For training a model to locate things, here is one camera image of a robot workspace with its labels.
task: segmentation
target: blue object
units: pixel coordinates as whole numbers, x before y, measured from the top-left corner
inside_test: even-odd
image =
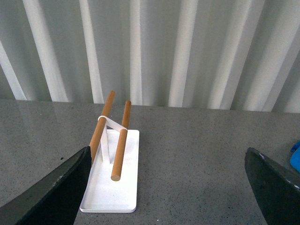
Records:
[[[291,149],[292,154],[290,164],[294,167],[298,172],[300,172],[300,141],[298,141]]]

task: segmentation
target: speckled gray surface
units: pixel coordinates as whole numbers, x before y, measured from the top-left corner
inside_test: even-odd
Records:
[[[0,206],[88,145],[103,105],[0,100]],[[123,106],[111,118],[121,122]],[[83,224],[262,224],[244,169],[248,147],[283,166],[300,115],[132,106],[140,131],[137,209],[78,212]]]

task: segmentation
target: white stand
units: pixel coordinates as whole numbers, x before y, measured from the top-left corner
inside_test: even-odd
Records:
[[[128,130],[122,174],[119,181],[112,181],[113,161],[116,154],[120,124],[106,118],[94,164],[80,210],[82,212],[133,212],[136,209],[139,131]]]

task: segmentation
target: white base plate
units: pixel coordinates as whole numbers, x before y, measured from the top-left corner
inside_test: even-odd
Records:
[[[116,154],[120,133],[107,130],[109,155]],[[128,130],[121,179],[112,181],[111,163],[103,163],[101,149],[98,149],[86,187],[80,210],[82,212],[133,212],[136,209],[137,169],[139,154],[138,130]]]

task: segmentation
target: wooden rod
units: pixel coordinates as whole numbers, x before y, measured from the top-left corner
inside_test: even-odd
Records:
[[[115,95],[115,92],[112,90],[109,93],[108,97],[107,97],[107,100],[105,102],[105,105],[104,105],[102,113],[101,113],[101,116],[106,116],[106,117],[109,116],[109,112],[110,112],[111,107],[113,105],[114,95]],[[91,154],[91,157],[92,157],[92,164],[94,163],[94,160],[95,160],[95,156],[96,156],[96,153],[97,153],[97,149],[98,149],[98,146],[99,146],[99,143],[100,143],[100,139],[101,139],[105,124],[106,124],[106,119],[104,117],[101,117],[98,120],[98,123],[96,125],[94,134],[93,134],[92,139],[90,141],[90,154]]]
[[[123,120],[122,120],[122,126],[125,128],[128,128],[129,126],[130,108],[131,108],[131,102],[127,101],[125,104]],[[120,131],[116,156],[114,158],[113,167],[112,167],[111,179],[113,181],[119,181],[121,179],[127,133],[128,131],[126,129],[122,129]]]

